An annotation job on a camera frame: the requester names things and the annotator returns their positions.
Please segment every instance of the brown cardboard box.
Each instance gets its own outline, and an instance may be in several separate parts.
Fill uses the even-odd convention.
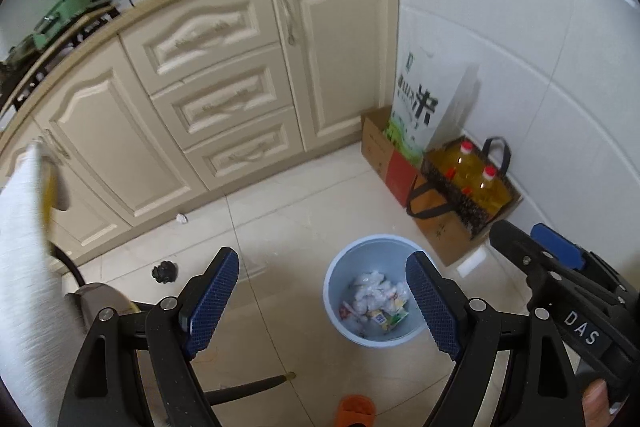
[[[362,155],[385,182],[402,208],[406,208],[409,194],[414,188],[414,180],[415,187],[422,186],[426,180],[384,136],[383,131],[390,114],[391,107],[383,107],[362,115]],[[430,190],[413,201],[412,209],[426,210],[444,203],[447,201],[443,195],[437,190]],[[516,201],[513,201],[499,215],[503,216],[515,204]],[[415,222],[446,266],[479,247],[486,239],[490,228],[485,227],[476,237],[472,237],[453,211],[431,219],[415,219]]]

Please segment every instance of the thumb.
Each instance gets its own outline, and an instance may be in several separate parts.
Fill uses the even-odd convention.
[[[613,420],[609,414],[607,383],[604,380],[591,382],[582,396],[582,409],[586,427],[607,427]]]

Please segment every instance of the black bag handle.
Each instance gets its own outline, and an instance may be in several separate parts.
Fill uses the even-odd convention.
[[[498,169],[501,176],[507,174],[509,170],[509,165],[511,164],[511,148],[502,136],[492,136],[491,138],[487,138],[482,146],[482,154],[484,154],[487,158],[489,158],[489,152],[491,151],[491,146],[494,144],[494,141],[502,143],[502,165]]]
[[[453,211],[453,205],[451,203],[444,203],[440,206],[434,206],[433,208],[428,208],[421,212],[414,212],[411,208],[411,202],[430,190],[436,189],[430,182],[426,182],[424,185],[416,188],[415,183],[417,181],[418,176],[414,178],[414,183],[411,185],[411,192],[409,193],[409,197],[406,202],[406,213],[409,214],[409,216],[415,217],[416,219],[431,219],[432,217],[443,216],[444,214],[447,214],[447,212]]]

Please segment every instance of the orange slipper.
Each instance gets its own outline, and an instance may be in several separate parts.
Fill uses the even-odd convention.
[[[338,413],[335,416],[335,427],[364,425],[372,427],[376,420],[376,406],[366,396],[352,394],[340,400]]]

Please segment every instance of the trash can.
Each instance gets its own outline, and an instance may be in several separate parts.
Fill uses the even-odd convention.
[[[374,330],[374,334],[362,338],[351,333],[340,320],[340,306],[343,301],[350,303],[350,299],[353,299],[351,283],[358,275],[378,271],[394,284],[406,283],[404,266],[415,251],[424,249],[404,237],[380,234],[354,241],[334,258],[324,277],[322,299],[329,319],[343,336],[361,346],[394,347],[410,341],[426,328],[413,297],[405,305],[409,315],[389,332],[380,328],[379,334]]]

